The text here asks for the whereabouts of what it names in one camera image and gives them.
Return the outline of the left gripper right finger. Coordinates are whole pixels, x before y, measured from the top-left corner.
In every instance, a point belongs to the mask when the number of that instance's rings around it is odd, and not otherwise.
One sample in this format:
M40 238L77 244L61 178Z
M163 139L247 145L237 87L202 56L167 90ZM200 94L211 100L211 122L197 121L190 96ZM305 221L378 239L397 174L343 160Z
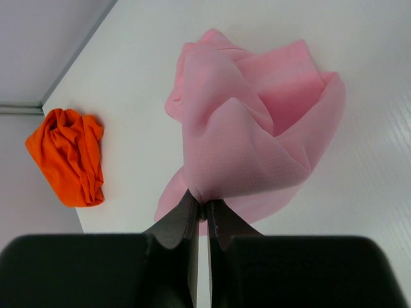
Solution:
M212 307L404 307L366 237L263 235L224 201L206 207Z

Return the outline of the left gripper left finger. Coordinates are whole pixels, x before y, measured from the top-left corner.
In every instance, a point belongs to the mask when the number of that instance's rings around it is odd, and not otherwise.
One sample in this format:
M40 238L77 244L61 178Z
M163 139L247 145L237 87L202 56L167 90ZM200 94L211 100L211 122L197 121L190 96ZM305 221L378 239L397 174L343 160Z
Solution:
M1 252L2 307L194 307L197 202L140 234L38 234Z

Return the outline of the light pink t shirt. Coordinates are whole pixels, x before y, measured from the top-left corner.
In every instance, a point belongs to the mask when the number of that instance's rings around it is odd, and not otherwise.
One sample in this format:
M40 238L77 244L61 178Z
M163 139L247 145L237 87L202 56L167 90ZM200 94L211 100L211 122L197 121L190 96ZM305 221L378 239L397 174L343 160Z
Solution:
M253 53L209 30L184 44L164 106L182 127L183 165L155 220L186 192L223 199L247 223L276 213L322 158L345 97L338 73L318 70L303 40Z

